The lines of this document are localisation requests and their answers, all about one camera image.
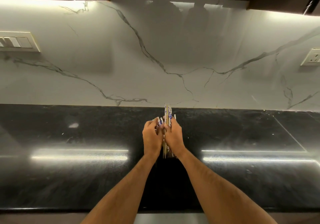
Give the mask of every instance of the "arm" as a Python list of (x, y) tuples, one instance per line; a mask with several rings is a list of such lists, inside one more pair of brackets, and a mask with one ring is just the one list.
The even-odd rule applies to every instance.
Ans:
[(182, 128), (175, 119), (167, 125), (165, 140), (186, 168), (201, 207), (210, 224), (277, 224), (236, 186), (214, 173), (184, 146)]
[(155, 132), (158, 118), (146, 122), (142, 131), (144, 156), (90, 211), (81, 224), (129, 224), (137, 215), (144, 186), (163, 141), (162, 129)]

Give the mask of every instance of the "white switch plate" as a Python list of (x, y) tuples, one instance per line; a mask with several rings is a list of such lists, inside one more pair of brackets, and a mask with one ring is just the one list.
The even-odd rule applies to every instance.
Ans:
[(320, 66), (320, 48), (311, 49), (301, 66)]
[(0, 47), (0, 51), (20, 51), (20, 52), (40, 52), (38, 45), (36, 44), (32, 34), (30, 32), (9, 32), (0, 31), (0, 37), (26, 37), (28, 38), (32, 48), (22, 47)]

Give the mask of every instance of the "glossy black granite counter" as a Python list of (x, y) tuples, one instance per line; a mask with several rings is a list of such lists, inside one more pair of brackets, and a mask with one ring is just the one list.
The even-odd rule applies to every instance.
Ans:
[[(186, 147), (267, 211), (320, 211), (320, 114), (174, 108)], [(0, 104), (0, 211), (88, 212), (143, 155), (163, 108)], [(139, 212), (200, 212), (178, 159), (158, 158)]]

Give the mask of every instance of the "white marble wall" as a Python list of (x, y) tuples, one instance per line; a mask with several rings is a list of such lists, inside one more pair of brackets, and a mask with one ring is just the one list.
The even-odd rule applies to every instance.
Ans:
[(228, 0), (0, 0), (0, 103), (320, 111), (320, 17)]

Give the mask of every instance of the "electrical outlet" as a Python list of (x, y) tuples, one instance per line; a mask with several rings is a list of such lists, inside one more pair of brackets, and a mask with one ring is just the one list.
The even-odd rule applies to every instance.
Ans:
[(320, 66), (320, 48), (311, 49), (301, 66)]

